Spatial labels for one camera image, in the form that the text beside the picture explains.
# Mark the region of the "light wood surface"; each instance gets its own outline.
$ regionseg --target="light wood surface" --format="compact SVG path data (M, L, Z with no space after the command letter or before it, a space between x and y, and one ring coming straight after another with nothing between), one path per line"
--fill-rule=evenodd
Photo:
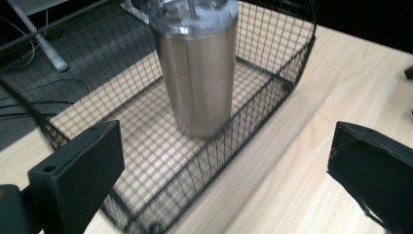
M384 233L327 173L335 123L413 147L411 55L318 27L297 89L169 233ZM0 153L0 183L27 185L50 150L37 131ZM101 212L87 233L120 233Z

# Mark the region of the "wire mesh basket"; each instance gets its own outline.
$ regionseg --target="wire mesh basket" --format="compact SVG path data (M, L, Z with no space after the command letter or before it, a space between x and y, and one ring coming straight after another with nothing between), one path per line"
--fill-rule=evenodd
M176 128L145 12L142 1L98 1L0 47L24 59L23 45L41 34L69 66L60 73L32 48L25 67L11 59L2 68L0 101L33 117L54 148L119 119L126 169L102 209L121 230L161 233L294 90L315 42L316 11L311 0L239 2L232 118L210 138Z

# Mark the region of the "metal rod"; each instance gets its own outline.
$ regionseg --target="metal rod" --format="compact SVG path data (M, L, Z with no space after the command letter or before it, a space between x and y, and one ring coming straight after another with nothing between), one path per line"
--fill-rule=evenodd
M195 0L188 0L189 3L189 14L191 14L191 18L197 18L197 12L195 11Z

